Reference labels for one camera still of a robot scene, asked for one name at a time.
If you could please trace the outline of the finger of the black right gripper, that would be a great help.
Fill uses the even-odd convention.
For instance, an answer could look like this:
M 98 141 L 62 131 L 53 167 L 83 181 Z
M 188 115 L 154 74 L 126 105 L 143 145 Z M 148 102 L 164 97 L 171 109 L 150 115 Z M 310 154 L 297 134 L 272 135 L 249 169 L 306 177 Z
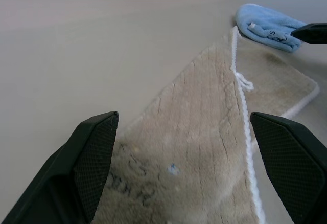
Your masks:
M 308 44 L 327 44 L 327 23 L 311 23 L 291 32 L 291 36 Z

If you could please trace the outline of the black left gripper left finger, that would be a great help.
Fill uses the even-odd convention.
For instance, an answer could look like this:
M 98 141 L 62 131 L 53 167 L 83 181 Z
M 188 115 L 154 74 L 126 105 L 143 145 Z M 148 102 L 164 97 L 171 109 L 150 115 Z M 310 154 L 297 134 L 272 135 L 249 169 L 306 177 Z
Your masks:
M 81 122 L 2 224 L 90 224 L 109 174 L 118 122 L 116 111 Z

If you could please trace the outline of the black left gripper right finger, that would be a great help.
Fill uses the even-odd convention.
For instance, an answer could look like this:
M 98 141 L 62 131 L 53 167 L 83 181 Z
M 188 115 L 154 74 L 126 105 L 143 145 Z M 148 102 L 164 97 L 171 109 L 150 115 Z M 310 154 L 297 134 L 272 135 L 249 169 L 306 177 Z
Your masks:
M 327 147 L 305 126 L 253 112 L 267 175 L 294 224 L 327 224 Z

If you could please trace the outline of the beige cloth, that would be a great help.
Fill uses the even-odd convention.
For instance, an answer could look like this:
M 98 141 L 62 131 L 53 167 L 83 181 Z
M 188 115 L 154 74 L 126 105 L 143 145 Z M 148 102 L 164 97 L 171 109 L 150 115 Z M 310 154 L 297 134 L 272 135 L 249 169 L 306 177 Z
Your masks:
M 318 93 L 233 28 L 119 132 L 92 224 L 267 224 L 250 113 L 291 118 Z

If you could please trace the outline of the blue cloth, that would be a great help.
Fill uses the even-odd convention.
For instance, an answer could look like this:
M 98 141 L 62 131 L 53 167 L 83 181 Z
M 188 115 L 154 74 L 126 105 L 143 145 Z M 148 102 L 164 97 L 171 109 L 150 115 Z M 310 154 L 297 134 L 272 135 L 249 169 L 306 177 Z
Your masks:
M 236 12 L 239 30 L 249 39 L 266 46 L 293 53 L 301 40 L 291 32 L 306 24 L 281 12 L 257 4 L 244 4 Z

